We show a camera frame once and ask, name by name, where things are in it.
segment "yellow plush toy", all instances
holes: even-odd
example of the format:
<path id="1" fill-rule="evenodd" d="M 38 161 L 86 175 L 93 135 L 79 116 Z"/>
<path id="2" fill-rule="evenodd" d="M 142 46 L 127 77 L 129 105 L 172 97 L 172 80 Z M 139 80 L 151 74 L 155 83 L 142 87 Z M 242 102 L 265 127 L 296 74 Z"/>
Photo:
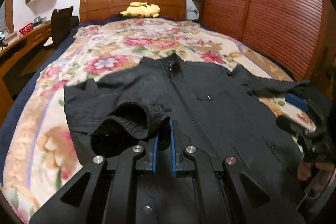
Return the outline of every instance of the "yellow plush toy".
<path id="1" fill-rule="evenodd" d="M 121 12 L 123 16 L 133 17 L 158 17 L 160 7 L 155 4 L 147 4 L 147 2 L 132 2 L 126 11 Z"/>

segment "plastic basket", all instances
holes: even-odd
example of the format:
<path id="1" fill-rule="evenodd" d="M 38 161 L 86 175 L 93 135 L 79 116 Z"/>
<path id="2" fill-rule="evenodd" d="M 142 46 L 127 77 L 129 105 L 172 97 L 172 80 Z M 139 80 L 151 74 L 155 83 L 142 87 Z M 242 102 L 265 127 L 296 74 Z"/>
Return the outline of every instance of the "plastic basket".
<path id="1" fill-rule="evenodd" d="M 20 34 L 25 35 L 33 30 L 33 24 L 28 23 L 26 26 L 24 26 L 22 29 L 19 30 Z"/>

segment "wooden headboard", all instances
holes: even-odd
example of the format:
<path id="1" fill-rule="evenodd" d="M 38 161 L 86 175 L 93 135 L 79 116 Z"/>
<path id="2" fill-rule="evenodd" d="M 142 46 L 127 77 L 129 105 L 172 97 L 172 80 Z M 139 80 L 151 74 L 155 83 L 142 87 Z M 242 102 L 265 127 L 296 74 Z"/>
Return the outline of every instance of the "wooden headboard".
<path id="1" fill-rule="evenodd" d="M 106 19 L 126 10 L 133 1 L 157 4 L 161 8 L 160 15 L 185 19 L 185 0 L 80 0 L 80 22 Z"/>

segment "floral blanket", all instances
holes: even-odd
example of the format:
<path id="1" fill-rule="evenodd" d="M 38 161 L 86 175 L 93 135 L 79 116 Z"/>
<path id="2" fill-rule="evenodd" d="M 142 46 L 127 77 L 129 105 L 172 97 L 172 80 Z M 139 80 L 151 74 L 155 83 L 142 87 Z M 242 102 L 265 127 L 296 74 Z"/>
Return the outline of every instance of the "floral blanket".
<path id="1" fill-rule="evenodd" d="M 98 81 L 115 71 L 177 53 L 182 59 L 212 62 L 233 70 L 291 81 L 278 66 L 239 41 L 207 31 L 192 21 L 127 19 L 82 27 L 73 44 L 41 72 L 20 116 L 6 157 L 2 191 L 23 222 L 80 170 L 64 114 L 64 85 Z M 260 101 L 278 116 L 286 113 L 307 128 L 309 116 L 284 98 Z"/>

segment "metal screw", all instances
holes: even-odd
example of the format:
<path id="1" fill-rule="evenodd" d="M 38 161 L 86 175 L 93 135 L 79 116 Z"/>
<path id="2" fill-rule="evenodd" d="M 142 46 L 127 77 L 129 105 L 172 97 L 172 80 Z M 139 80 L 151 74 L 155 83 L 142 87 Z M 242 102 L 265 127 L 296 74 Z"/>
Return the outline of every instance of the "metal screw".
<path id="1" fill-rule="evenodd" d="M 132 150 L 135 152 L 135 153 L 140 153 L 142 152 L 144 149 L 141 145 L 134 145 Z"/>
<path id="2" fill-rule="evenodd" d="M 227 164 L 234 165 L 234 164 L 237 162 L 237 160 L 236 160 L 234 157 L 227 157 L 227 158 L 225 159 L 225 162 L 226 162 Z"/>
<path id="3" fill-rule="evenodd" d="M 103 160 L 104 160 L 104 158 L 102 156 L 95 156 L 93 158 L 93 162 L 96 163 L 96 164 L 102 163 Z"/>
<path id="4" fill-rule="evenodd" d="M 196 147 L 194 147 L 194 146 L 188 146 L 187 148 L 186 148 L 186 151 L 188 152 L 188 153 L 195 153 L 196 152 Z"/>
<path id="5" fill-rule="evenodd" d="M 152 209 L 151 207 L 149 207 L 149 206 L 145 206 L 145 207 L 143 208 L 143 211 L 144 211 L 145 213 L 147 213 L 147 214 L 150 214 L 150 213 L 152 213 L 153 209 Z"/>

